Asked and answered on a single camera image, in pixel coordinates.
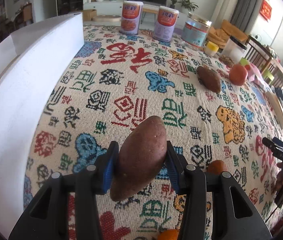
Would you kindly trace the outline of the dark orange tangerine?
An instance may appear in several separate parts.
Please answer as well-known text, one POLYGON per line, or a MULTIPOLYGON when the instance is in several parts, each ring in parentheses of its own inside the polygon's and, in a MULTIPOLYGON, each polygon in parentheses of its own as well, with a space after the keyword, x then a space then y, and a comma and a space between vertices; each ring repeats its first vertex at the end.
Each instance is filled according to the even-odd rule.
POLYGON ((220 175, 222 172, 228 171, 227 165, 223 160, 214 160, 212 161, 208 167, 207 172, 214 174, 214 175, 220 175))

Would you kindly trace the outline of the red apple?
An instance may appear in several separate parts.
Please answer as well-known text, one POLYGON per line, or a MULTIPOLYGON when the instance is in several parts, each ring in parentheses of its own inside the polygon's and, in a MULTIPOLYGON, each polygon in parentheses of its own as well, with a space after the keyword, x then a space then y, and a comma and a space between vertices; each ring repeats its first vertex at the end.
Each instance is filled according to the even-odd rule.
POLYGON ((229 79, 236 86, 242 86, 248 77, 248 71, 241 64, 235 64, 229 71, 229 79))

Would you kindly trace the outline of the small dark sweet potato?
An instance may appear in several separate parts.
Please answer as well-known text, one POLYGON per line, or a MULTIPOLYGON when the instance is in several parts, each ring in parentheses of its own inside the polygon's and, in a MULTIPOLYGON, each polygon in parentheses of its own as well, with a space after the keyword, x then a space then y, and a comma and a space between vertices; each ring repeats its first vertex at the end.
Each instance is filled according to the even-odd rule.
POLYGON ((221 80, 215 72, 203 66, 199 66, 197 67, 197 74, 208 90, 217 94, 221 92, 221 80))

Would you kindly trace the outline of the long sweet potato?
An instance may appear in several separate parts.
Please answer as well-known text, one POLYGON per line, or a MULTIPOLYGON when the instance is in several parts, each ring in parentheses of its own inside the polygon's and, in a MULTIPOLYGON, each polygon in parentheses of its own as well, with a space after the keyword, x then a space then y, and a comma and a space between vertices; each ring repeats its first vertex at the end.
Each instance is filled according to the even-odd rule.
POLYGON ((145 188, 163 167, 167 133, 159 116, 150 116, 125 139, 114 168, 110 198, 127 199, 145 188))

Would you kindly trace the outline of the colourful snack bag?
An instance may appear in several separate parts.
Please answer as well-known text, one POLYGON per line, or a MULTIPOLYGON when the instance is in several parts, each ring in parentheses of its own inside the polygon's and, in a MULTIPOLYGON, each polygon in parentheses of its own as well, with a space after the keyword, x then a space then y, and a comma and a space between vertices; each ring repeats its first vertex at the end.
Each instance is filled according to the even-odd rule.
POLYGON ((263 80, 260 70, 254 64, 243 57, 239 63, 246 68, 248 72, 248 81, 255 83, 262 89, 266 89, 267 83, 263 80))

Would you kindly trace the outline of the clear jar black lid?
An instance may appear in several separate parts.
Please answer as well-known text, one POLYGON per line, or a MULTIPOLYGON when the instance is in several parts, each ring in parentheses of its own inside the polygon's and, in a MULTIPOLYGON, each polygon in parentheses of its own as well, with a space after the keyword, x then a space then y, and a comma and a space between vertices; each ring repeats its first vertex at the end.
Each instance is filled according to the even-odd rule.
POLYGON ((239 63, 246 49, 247 47, 237 38, 230 36, 221 54, 229 57, 236 64, 239 63))

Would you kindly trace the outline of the small yellow lid jar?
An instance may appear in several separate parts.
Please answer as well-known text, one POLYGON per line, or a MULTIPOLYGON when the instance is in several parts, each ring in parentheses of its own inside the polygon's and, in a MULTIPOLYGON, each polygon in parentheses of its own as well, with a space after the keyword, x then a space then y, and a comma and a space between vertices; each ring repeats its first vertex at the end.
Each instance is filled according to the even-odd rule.
POLYGON ((218 50, 219 46, 211 41, 209 41, 205 47, 205 53, 211 57, 214 57, 218 50))

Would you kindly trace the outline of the orange lounge chair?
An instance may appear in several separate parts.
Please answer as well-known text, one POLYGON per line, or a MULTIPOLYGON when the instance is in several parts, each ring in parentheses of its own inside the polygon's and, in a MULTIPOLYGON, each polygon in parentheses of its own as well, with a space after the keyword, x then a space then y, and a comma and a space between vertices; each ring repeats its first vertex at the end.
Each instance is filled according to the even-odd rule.
POLYGON ((241 43, 245 43, 248 39, 248 36, 236 26, 227 20, 222 20, 221 28, 215 29, 214 27, 210 27, 207 40, 213 42, 219 48, 224 49, 231 36, 235 37, 241 43))

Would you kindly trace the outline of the white cardboard box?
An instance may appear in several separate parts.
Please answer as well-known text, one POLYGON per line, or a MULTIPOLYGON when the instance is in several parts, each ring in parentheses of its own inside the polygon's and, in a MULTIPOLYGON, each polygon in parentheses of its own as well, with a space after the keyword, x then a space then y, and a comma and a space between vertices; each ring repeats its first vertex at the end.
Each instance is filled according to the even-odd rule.
POLYGON ((80 12, 20 28, 0 43, 0 236, 23 212, 31 142, 50 94, 83 47, 80 12))

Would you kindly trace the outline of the glass jar blue label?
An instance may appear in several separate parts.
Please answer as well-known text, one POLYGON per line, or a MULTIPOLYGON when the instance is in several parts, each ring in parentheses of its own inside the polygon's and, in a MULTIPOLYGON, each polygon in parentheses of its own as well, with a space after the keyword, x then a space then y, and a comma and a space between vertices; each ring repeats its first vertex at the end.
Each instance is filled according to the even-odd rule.
POLYGON ((206 40, 212 22, 188 12, 181 39, 193 48, 201 48, 206 40))

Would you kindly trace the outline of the white standing air conditioner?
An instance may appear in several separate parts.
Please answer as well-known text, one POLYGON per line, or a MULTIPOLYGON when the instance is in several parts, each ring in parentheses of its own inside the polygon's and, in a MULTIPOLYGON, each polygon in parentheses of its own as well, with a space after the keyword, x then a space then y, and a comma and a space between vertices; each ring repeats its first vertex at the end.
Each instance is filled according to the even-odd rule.
POLYGON ((215 29, 219 29, 221 27, 222 21, 230 21, 233 13, 235 11, 235 7, 237 6, 238 0, 218 0, 215 10, 212 15, 212 26, 215 29))

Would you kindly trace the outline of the green potted plant right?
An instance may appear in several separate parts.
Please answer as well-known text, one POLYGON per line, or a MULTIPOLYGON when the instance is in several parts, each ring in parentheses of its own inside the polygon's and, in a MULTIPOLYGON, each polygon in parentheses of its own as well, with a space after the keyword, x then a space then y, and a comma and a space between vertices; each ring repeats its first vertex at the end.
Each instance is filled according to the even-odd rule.
POLYGON ((195 11, 199 8, 195 2, 191 2, 190 0, 179 0, 178 3, 180 3, 181 7, 187 11, 195 11))

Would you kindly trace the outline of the small wooden hairpin table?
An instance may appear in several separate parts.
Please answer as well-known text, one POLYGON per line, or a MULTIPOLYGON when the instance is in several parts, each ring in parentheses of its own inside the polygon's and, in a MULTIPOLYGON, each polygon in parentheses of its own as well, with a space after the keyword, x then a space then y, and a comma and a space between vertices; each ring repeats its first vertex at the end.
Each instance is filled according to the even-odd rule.
POLYGON ((154 21, 156 20, 156 16, 158 15, 159 10, 156 9, 149 9, 149 8, 143 8, 142 14, 141 14, 141 23, 144 22, 146 14, 152 14, 154 16, 154 21))

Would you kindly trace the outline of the cardboard box on floor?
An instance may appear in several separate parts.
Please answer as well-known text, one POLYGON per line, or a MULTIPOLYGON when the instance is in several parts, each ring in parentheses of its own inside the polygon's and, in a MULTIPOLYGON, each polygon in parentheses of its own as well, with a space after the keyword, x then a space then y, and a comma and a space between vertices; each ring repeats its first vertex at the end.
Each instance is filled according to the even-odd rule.
POLYGON ((82 11, 82 18, 83 22, 92 21, 93 18, 97 15, 97 10, 95 9, 88 9, 82 11))

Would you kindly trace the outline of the left pink tin can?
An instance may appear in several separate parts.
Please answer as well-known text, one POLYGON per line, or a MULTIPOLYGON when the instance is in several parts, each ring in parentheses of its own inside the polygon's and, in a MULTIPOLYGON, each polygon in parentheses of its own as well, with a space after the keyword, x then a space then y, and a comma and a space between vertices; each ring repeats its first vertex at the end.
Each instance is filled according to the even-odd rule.
POLYGON ((121 14, 120 32, 126 35, 137 35, 143 2, 124 1, 121 14))

